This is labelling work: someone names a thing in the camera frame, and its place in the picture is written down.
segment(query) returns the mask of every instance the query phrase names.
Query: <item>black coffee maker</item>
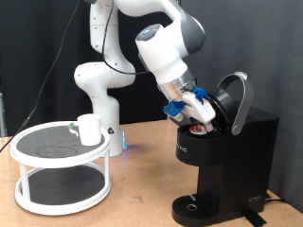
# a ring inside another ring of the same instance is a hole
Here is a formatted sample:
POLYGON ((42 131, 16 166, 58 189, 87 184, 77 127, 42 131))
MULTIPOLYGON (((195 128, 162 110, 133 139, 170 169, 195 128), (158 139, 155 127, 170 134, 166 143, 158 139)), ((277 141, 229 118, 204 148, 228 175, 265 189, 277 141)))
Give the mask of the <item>black coffee maker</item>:
POLYGON ((177 158, 199 167, 197 193, 172 205, 172 217, 184 226, 257 214, 267 195, 278 118, 250 107, 254 89, 241 72, 225 77, 208 95, 217 115, 214 131, 199 137, 189 130, 196 124, 178 129, 177 158), (243 84, 240 104, 225 91, 236 79, 243 84))

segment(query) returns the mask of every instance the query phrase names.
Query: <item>black mesh tray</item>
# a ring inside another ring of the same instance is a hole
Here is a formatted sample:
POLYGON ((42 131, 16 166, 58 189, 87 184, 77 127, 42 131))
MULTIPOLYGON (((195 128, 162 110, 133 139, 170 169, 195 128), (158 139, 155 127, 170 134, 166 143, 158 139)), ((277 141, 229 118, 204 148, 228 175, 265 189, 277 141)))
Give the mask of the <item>black mesh tray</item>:
POLYGON ((69 132, 66 126, 50 127, 27 134, 17 143, 17 149, 29 156, 39 158, 68 158, 88 153, 104 143, 102 135, 101 142, 95 146, 83 146, 80 138, 69 132))
POLYGON ((46 168, 28 177, 28 182, 30 200, 43 205, 84 201, 105 185, 103 174, 90 166, 46 168))

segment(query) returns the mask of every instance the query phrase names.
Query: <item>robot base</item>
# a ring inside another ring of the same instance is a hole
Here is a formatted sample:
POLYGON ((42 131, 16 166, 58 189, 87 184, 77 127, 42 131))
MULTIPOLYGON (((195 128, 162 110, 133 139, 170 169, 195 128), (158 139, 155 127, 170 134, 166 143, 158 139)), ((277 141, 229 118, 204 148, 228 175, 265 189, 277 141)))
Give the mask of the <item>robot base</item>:
POLYGON ((102 128, 105 129, 110 134, 110 143, 111 143, 110 157, 114 157, 122 153, 125 148, 124 148, 123 131, 119 127, 119 122, 116 122, 115 124, 102 123, 102 128))

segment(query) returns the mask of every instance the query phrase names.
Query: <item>white mug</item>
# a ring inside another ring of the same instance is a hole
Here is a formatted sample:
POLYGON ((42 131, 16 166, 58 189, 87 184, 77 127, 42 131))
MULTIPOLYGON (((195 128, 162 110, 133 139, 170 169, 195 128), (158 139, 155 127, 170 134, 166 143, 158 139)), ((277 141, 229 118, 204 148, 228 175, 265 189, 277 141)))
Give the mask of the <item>white mug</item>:
POLYGON ((81 115, 77 118, 80 142, 84 146, 93 146, 101 142, 101 117, 95 113, 81 115))

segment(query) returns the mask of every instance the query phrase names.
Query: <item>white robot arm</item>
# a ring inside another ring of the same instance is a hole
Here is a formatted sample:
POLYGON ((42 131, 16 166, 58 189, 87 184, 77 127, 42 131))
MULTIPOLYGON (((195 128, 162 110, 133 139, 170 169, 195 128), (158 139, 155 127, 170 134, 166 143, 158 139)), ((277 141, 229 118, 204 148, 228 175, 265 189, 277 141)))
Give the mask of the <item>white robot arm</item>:
MULTIPOLYGON (((182 111, 185 116, 203 122, 205 128, 212 131, 211 120, 215 117, 215 111, 206 96, 197 98, 194 94, 195 79, 182 61, 182 58, 202 48, 205 40, 202 26, 186 14, 174 0, 85 1, 92 4, 91 44, 99 53, 102 53, 104 30, 113 6, 104 57, 112 67, 127 73, 134 72, 134 68, 124 58, 119 47, 117 11, 120 9, 124 14, 133 17, 163 11, 170 17, 173 22, 169 26, 149 26, 136 37, 139 57, 155 75, 159 89, 169 100, 164 112, 178 118, 183 116, 182 111)), ((118 127, 118 103, 107 96, 106 90, 132 84, 134 75, 120 74, 104 62, 86 63, 77 68, 75 81, 90 96, 94 113, 102 116, 102 127, 105 129, 115 126, 112 128, 118 131, 116 135, 111 135, 111 156, 118 155, 122 147, 121 130, 118 127)))
POLYGON ((205 32, 197 20, 184 12, 174 0, 115 0, 118 8, 129 16, 142 16, 163 11, 173 21, 163 28, 145 28, 136 37, 139 57, 156 78, 160 90, 169 100, 164 111, 177 116, 182 111, 204 123, 212 131, 211 120, 216 116, 206 96, 193 94, 195 79, 182 58, 200 50, 205 32))
MULTIPOLYGON (((111 11, 112 1, 99 1, 91 5, 90 37, 93 48, 102 53, 104 29, 111 11)), ((104 58, 114 68, 134 73, 134 67, 123 56, 118 39, 117 6, 113 5, 108 25, 104 58)), ((119 103, 107 95, 107 89, 131 85, 135 75, 124 75, 109 68, 105 62, 89 62, 79 65, 74 75, 77 85, 89 95, 94 114, 101 116, 102 128, 110 133, 111 156, 120 154, 124 149, 123 131, 119 128, 119 103)))

